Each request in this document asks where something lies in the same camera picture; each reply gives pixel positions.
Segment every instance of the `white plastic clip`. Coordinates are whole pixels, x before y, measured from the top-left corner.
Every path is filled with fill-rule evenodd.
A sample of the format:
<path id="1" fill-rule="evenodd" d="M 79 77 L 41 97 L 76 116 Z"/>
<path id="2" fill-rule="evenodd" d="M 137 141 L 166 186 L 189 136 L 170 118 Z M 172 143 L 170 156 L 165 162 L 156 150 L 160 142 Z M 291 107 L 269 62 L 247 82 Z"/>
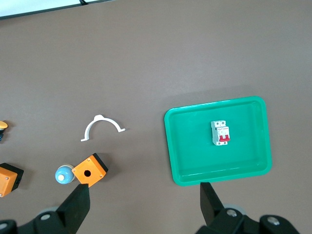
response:
<path id="1" fill-rule="evenodd" d="M 117 131 L 119 133 L 126 130 L 125 128 L 121 129 L 120 126 L 114 120 L 112 120 L 110 118 L 105 118 L 103 115 L 97 115 L 94 117 L 94 120 L 91 123 L 89 123 L 89 125 L 87 126 L 86 131 L 84 132 L 84 139 L 82 139 L 81 141 L 89 140 L 90 129 L 91 129 L 92 125 L 98 121 L 107 121 L 107 122 L 112 123 L 117 128 Z"/>

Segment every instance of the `screw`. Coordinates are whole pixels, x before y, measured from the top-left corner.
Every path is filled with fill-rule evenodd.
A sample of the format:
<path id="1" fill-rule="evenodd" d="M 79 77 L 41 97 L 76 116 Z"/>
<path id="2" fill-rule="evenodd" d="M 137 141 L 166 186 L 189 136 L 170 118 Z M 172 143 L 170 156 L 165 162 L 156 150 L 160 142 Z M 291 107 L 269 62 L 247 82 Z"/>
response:
<path id="1" fill-rule="evenodd" d="M 44 221 L 44 220 L 47 220 L 47 219 L 49 219 L 51 216 L 49 215 L 49 214 L 45 214 L 45 215 L 43 215 L 43 216 L 41 216 L 41 220 L 42 221 Z"/>
<path id="2" fill-rule="evenodd" d="M 279 221 L 277 220 L 277 218 L 274 218 L 272 216 L 268 217 L 268 222 L 276 226 L 279 225 Z"/>
<path id="3" fill-rule="evenodd" d="M 5 229 L 8 226 L 7 223 L 0 224 L 0 230 Z"/>
<path id="4" fill-rule="evenodd" d="M 232 217 L 236 217 L 237 216 L 237 213 L 235 210 L 227 210 L 226 213 L 229 215 L 229 216 L 232 216 Z"/>

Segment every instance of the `light blue button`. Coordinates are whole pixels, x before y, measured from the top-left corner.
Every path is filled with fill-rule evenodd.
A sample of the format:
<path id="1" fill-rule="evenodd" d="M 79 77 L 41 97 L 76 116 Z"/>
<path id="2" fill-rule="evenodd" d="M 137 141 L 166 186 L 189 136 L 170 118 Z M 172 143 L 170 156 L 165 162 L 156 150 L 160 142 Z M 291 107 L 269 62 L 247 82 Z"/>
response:
<path id="1" fill-rule="evenodd" d="M 58 168 L 58 170 L 55 172 L 55 179 L 60 184 L 68 184 L 72 182 L 75 178 L 74 173 L 72 172 L 72 169 L 74 167 L 71 165 L 63 165 Z"/>

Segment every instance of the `yellow button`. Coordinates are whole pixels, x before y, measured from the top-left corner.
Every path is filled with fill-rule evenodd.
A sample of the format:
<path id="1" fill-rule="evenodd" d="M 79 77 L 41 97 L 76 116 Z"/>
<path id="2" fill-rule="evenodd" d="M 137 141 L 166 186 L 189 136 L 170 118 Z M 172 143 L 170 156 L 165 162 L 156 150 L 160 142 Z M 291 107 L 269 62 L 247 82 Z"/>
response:
<path id="1" fill-rule="evenodd" d="M 8 125 L 5 122 L 0 121 L 0 129 L 6 129 Z"/>

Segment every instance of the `red switch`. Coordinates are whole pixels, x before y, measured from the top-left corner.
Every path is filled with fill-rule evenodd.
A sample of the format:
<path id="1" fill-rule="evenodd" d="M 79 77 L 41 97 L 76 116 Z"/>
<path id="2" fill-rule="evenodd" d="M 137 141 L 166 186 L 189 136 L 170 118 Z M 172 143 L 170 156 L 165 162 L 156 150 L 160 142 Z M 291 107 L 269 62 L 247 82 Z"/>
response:
<path id="1" fill-rule="evenodd" d="M 226 142 L 226 141 L 230 141 L 230 137 L 229 135 L 225 135 L 224 138 L 223 136 L 220 136 L 220 142 Z"/>

